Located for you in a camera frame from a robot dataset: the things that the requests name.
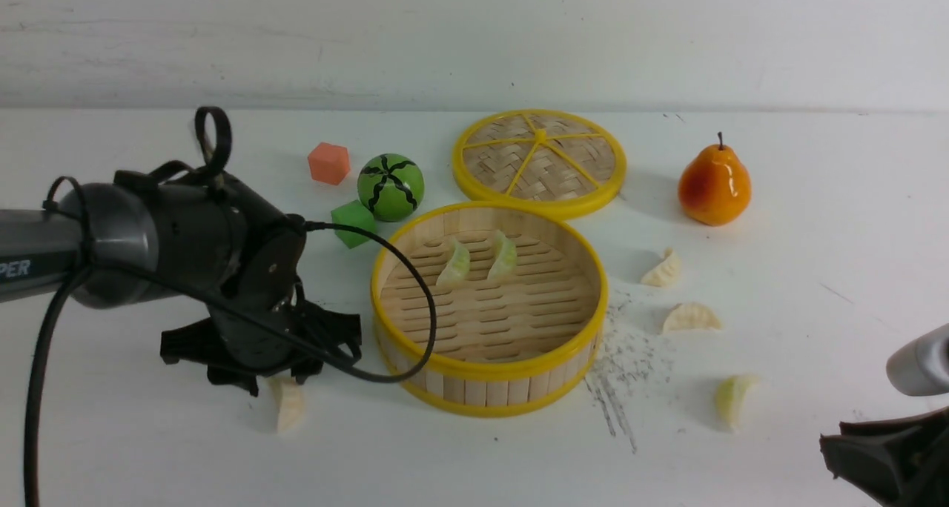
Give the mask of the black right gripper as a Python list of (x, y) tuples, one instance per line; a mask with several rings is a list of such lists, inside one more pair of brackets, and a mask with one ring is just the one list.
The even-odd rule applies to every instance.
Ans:
[(948, 504), (948, 409), (874, 422), (841, 422), (821, 436), (821, 455), (843, 479), (882, 506)]

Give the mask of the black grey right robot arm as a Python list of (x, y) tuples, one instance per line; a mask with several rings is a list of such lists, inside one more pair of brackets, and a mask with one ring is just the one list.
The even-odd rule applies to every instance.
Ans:
[[(912, 397), (948, 392), (948, 325), (902, 346), (887, 361), (891, 385)], [(948, 409), (892, 420), (841, 422), (821, 436), (834, 479), (847, 481), (881, 506), (948, 504)]]

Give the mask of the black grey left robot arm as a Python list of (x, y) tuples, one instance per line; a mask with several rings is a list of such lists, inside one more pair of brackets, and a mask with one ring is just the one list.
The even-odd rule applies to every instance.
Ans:
[[(59, 212), (2, 210), (2, 303), (56, 290), (89, 260), (122, 262), (217, 296), (234, 310), (260, 316), (346, 364), (362, 358), (360, 316), (305, 300), (297, 263), (304, 219), (285, 214), (232, 175), (223, 189), (159, 184), (136, 173), (115, 183), (70, 192)], [(94, 270), (72, 297), (111, 310), (179, 295), (118, 271)], [(257, 377), (289, 371), (303, 383), (323, 369), (271, 332), (208, 305), (209, 318), (162, 332), (160, 357), (207, 366), (212, 385), (258, 395)]]

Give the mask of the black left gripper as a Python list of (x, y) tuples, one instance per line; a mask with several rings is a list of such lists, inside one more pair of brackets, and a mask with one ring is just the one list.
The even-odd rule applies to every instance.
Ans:
[(257, 398), (260, 377), (287, 373), (302, 386), (322, 372), (323, 359), (289, 342), (291, 337), (345, 365), (356, 365), (363, 357), (360, 316), (326, 310), (309, 301), (299, 277), (292, 292), (270, 308), (263, 308), (262, 303), (235, 308), (259, 322), (209, 305), (208, 318), (163, 332), (160, 357), (165, 364), (204, 365), (211, 385), (233, 386)]

